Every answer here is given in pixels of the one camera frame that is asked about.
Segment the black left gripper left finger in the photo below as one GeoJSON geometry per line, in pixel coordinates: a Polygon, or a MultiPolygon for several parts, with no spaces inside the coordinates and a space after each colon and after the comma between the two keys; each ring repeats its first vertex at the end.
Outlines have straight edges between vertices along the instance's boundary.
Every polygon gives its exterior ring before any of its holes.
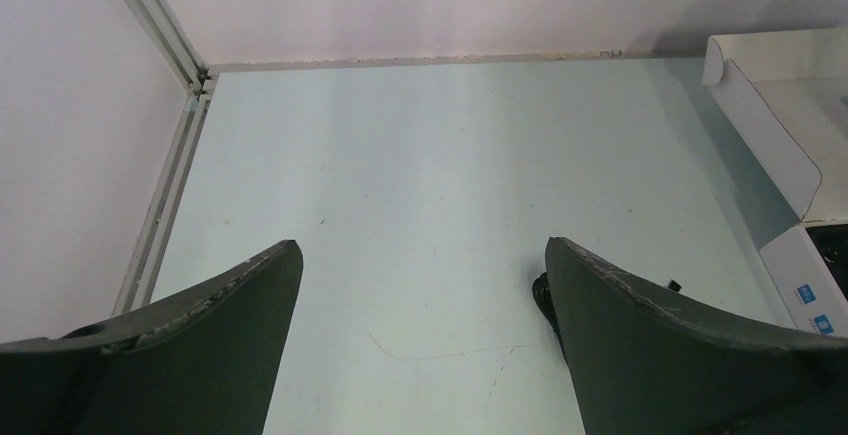
{"type": "Polygon", "coordinates": [[[1,347],[5,434],[259,434],[304,268],[292,240],[55,339],[1,347]]]}

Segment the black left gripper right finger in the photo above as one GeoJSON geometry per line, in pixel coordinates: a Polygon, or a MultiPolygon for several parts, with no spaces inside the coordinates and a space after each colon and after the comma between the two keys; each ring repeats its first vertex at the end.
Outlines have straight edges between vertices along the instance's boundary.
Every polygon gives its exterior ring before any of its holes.
{"type": "Polygon", "coordinates": [[[696,301],[579,244],[545,249],[588,434],[843,434],[847,342],[696,301]]]}

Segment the white cardboard kit box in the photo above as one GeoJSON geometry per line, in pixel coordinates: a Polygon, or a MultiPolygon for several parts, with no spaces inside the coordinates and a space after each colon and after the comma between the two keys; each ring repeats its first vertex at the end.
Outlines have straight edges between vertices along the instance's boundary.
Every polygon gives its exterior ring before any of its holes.
{"type": "Polygon", "coordinates": [[[847,30],[709,38],[703,85],[796,223],[760,257],[794,325],[847,335],[847,30]]]}

